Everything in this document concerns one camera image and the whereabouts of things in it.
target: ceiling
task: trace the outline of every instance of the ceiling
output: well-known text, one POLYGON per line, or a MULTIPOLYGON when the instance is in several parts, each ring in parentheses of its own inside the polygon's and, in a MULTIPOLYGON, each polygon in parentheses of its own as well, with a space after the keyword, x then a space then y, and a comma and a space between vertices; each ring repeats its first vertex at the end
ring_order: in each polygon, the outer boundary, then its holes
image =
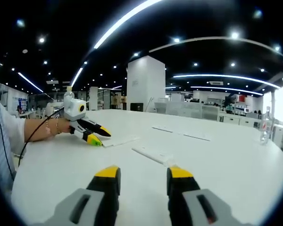
MULTIPOLYGON (((63 81, 72 81, 83 67, 74 90, 90 86, 123 86, 125 90, 128 62, 146 55, 166 64, 166 84, 175 85, 175 90, 211 86, 207 81, 223 81, 224 87, 250 91, 261 85, 233 78, 173 78, 179 74, 229 74, 267 81, 283 71, 283 4, 266 1, 162 0, 122 24, 98 49, 93 48, 116 21, 143 2, 0 1, 0 82, 40 93, 17 74, 20 72, 49 93, 54 88, 65 90, 63 81), (262 15, 254 18, 258 10, 262 15), (24 27, 17 25, 19 19, 24 27), (194 41, 149 53, 175 38, 231 36, 232 32, 273 48, 279 45, 282 55, 239 40, 194 41), (50 80, 58 84, 47 84, 50 80)), ((282 79, 275 84, 282 86, 282 79)))

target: white table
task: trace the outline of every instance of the white table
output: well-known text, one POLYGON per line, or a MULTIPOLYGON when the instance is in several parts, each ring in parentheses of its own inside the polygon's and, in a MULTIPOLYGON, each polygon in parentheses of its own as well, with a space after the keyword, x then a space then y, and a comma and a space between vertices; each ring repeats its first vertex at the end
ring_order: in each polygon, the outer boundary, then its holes
POLYGON ((242 223, 259 224, 283 191, 283 153, 273 143, 259 144, 259 131, 193 118, 121 110, 87 112, 113 137, 140 139, 114 147, 88 146, 72 135, 30 144, 18 169, 12 203, 28 223, 43 222, 77 188, 86 188, 99 170, 121 168, 117 226, 170 226, 166 168, 136 152, 146 147, 171 153, 201 188, 208 188, 232 208, 242 223), (211 141, 168 133, 152 126, 195 131, 211 141))

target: plastic bottle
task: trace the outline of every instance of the plastic bottle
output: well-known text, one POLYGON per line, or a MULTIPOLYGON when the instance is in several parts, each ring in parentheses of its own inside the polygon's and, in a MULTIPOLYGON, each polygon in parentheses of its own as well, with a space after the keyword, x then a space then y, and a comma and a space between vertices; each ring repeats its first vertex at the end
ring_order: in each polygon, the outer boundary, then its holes
POLYGON ((64 99, 65 97, 67 96, 71 96, 71 98, 74 98, 75 97, 75 94, 72 92, 72 87, 71 86, 67 86, 67 91, 66 93, 64 94, 64 99))
POLYGON ((265 145, 268 143, 271 131, 272 131, 273 121, 270 117, 270 107, 266 108, 266 113, 263 116, 262 119, 262 127, 261 127, 261 136, 260 136, 260 142, 262 145, 265 145))

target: window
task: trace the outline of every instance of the window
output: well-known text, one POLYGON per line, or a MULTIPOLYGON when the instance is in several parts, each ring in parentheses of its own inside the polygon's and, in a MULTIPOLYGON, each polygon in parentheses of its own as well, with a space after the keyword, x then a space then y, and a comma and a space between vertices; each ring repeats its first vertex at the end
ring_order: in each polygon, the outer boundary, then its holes
POLYGON ((263 95, 263 111, 262 114, 266 113, 266 107, 270 107, 270 112, 272 111, 272 93, 266 93, 263 95))
POLYGON ((283 122, 283 87, 275 91, 275 118, 283 122))

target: white column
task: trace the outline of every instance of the white column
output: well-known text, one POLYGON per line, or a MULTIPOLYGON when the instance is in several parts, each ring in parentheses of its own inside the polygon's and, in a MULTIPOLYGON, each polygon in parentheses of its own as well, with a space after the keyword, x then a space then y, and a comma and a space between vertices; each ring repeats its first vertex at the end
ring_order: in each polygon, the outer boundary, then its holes
POLYGON ((98 109, 98 88, 90 87, 89 89, 89 110, 97 110, 98 109))
POLYGON ((154 102, 166 96, 165 64, 144 56, 128 64, 127 71, 127 110, 131 103, 143 103, 143 110, 151 98, 147 112, 154 112, 154 102))

